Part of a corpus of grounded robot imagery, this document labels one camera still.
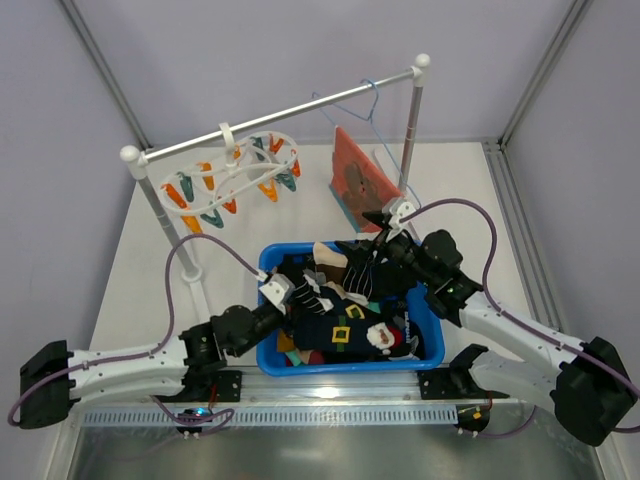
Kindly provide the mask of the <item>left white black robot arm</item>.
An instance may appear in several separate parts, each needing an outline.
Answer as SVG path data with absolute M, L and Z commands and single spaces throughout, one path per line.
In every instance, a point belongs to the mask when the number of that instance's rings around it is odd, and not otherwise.
M 160 396 L 185 396 L 264 340 L 290 307 L 266 301 L 254 309 L 227 308 L 209 321 L 130 353 L 71 351 L 64 340 L 42 347 L 19 370 L 20 396 L 8 423 L 23 430 L 65 420 L 75 407 Z

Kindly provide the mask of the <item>white oval clip hanger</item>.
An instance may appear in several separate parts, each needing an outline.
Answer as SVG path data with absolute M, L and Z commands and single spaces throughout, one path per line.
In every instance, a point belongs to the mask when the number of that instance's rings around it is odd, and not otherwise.
M 224 214 L 238 213 L 241 196 L 258 192 L 276 203 L 281 190 L 297 190 L 300 175 L 299 146 L 290 136 L 265 130 L 237 140 L 228 133 L 221 155 L 169 174 L 157 194 L 192 231 L 199 221 L 221 229 Z

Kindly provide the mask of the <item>black white pinstripe sock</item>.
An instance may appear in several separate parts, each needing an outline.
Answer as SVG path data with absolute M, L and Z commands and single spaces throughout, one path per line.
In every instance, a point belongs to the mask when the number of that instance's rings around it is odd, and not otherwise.
M 350 262 L 342 280 L 342 287 L 348 293 L 364 296 L 366 299 L 380 299 L 387 295 L 389 265 L 376 258 L 356 266 Z

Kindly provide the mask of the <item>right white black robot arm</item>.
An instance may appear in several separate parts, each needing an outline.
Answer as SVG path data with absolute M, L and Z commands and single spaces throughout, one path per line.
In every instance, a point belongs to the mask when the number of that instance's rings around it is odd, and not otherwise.
M 589 342 L 517 319 L 490 297 L 487 287 L 461 270 L 462 256 L 445 230 L 416 243 L 402 228 L 384 227 L 372 240 L 337 248 L 356 267 L 388 260 L 402 275 L 425 286 L 425 301 L 440 319 L 478 333 L 514 354 L 505 358 L 470 345 L 451 362 L 472 383 L 524 400 L 554 415 L 574 438 L 599 446 L 636 405 L 639 391 L 608 341 Z

